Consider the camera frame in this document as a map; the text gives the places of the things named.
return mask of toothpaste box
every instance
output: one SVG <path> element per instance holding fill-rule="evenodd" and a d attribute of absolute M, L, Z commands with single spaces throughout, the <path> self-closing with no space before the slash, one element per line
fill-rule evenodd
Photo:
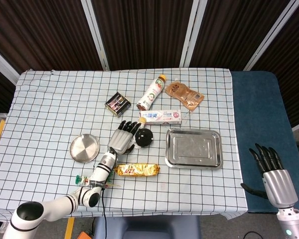
<path fill-rule="evenodd" d="M 181 124 L 180 110 L 140 111 L 146 124 Z"/>

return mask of rectangular metal tray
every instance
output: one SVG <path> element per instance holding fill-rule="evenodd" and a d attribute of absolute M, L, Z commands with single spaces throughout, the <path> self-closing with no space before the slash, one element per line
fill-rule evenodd
<path fill-rule="evenodd" d="M 221 168 L 220 134 L 213 130 L 169 129 L 166 133 L 165 162 L 172 168 Z"/>

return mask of black ball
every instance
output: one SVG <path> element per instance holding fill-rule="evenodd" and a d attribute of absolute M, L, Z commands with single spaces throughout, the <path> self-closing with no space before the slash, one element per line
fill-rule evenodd
<path fill-rule="evenodd" d="M 135 141 L 140 147 L 149 146 L 153 141 L 153 133 L 148 128 L 142 128 L 135 134 Z"/>

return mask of floor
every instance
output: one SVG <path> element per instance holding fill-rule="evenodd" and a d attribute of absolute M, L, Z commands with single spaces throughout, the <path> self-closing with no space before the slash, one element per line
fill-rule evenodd
<path fill-rule="evenodd" d="M 299 130 L 294 132 L 296 141 L 299 141 Z M 81 231 L 91 230 L 93 218 L 76 218 L 72 238 L 76 239 Z M 36 239 L 62 239 L 64 238 L 67 219 L 56 222 L 43 221 L 38 228 Z M 204 239 L 243 239 L 248 231 L 256 231 L 264 239 L 283 239 L 276 215 L 244 214 L 232 220 L 222 215 L 202 216 L 200 228 Z M 246 239 L 260 239 L 255 234 L 249 234 Z"/>

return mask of blue table surface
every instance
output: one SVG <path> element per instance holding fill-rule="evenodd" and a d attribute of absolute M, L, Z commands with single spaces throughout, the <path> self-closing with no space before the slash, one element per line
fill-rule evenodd
<path fill-rule="evenodd" d="M 278 81 L 264 71 L 231 72 L 236 135 L 243 181 L 265 190 L 256 163 L 249 152 L 255 143 L 274 148 L 288 170 L 299 199 L 299 153 L 287 117 Z M 266 199 L 246 193 L 249 212 L 276 212 Z"/>

